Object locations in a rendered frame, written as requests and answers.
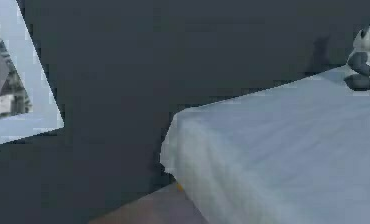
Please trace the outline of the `white bed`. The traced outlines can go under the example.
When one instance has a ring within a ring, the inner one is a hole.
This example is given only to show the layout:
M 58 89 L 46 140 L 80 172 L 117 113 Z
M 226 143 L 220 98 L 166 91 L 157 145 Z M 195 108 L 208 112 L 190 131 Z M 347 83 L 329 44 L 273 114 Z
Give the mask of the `white bed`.
M 160 162 L 209 224 L 370 224 L 370 90 L 345 76 L 184 109 Z

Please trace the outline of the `grey and white plush toy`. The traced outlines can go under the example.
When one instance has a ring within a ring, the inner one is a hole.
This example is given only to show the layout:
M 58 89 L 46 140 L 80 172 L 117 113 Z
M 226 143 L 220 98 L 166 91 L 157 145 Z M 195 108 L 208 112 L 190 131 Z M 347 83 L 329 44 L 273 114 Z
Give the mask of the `grey and white plush toy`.
M 354 38 L 346 66 L 349 68 L 349 74 L 344 78 L 346 85 L 353 91 L 370 90 L 370 24 Z

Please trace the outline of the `window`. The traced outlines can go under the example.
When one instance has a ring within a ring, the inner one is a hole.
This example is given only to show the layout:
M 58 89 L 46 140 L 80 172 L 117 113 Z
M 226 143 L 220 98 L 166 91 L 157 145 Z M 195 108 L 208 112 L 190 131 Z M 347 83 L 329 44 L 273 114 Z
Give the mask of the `window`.
M 0 144 L 64 127 L 16 0 L 0 0 Z

